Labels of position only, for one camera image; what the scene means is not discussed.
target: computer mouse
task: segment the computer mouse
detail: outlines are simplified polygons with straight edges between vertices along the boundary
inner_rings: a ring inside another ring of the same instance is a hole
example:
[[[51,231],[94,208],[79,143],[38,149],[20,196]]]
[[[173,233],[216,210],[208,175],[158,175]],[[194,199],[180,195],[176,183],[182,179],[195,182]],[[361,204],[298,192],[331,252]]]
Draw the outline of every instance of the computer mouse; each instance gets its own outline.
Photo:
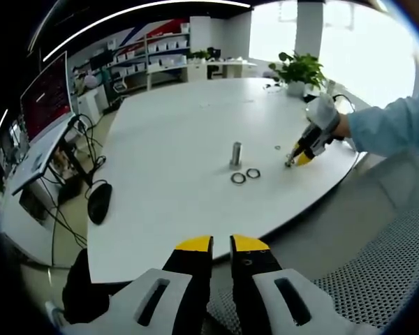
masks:
[[[87,211],[89,212],[90,220],[100,225],[109,209],[110,196],[112,195],[112,185],[102,184],[93,191],[89,197],[87,204]]]

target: monitor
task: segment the monitor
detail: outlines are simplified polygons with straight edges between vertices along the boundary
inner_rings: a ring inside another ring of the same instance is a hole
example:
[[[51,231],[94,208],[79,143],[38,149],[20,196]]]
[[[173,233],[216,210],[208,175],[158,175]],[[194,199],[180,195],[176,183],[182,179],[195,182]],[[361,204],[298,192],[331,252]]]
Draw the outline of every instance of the monitor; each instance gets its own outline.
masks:
[[[113,61],[113,53],[110,50],[104,50],[104,52],[92,57],[90,59],[90,68],[91,70],[98,70],[103,68]]]
[[[214,58],[214,59],[220,59],[221,58],[221,50],[220,49],[214,49],[213,47],[209,47],[207,49],[207,51],[209,53],[210,58]]]
[[[66,65],[65,52],[44,68],[20,96],[20,107],[30,143],[50,124],[72,111]]]

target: chair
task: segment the chair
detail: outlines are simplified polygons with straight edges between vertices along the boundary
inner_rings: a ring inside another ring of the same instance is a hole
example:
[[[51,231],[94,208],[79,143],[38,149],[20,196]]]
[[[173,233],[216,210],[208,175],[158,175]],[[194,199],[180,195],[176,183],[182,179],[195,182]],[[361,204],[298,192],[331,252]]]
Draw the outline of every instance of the chair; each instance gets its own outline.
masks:
[[[67,284],[62,291],[65,319],[71,324],[87,323],[96,319],[108,310],[110,296],[128,284],[93,284],[90,279],[87,249],[81,250],[68,273]]]

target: white pot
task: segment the white pot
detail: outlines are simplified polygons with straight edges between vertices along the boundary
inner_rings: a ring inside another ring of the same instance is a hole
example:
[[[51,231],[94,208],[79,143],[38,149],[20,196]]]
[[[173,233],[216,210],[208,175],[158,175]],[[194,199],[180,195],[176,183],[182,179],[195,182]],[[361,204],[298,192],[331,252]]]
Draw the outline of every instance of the white pot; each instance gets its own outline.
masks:
[[[287,95],[301,98],[304,94],[304,82],[290,82],[287,85]]]

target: human arm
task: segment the human arm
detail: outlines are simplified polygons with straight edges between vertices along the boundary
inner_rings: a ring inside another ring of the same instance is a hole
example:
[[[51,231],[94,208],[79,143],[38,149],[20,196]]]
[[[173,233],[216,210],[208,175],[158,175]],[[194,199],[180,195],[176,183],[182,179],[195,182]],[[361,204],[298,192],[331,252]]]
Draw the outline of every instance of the human arm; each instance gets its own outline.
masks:
[[[415,147],[419,152],[419,97],[398,99],[386,108],[341,114],[333,135],[351,137],[358,151],[391,156]]]

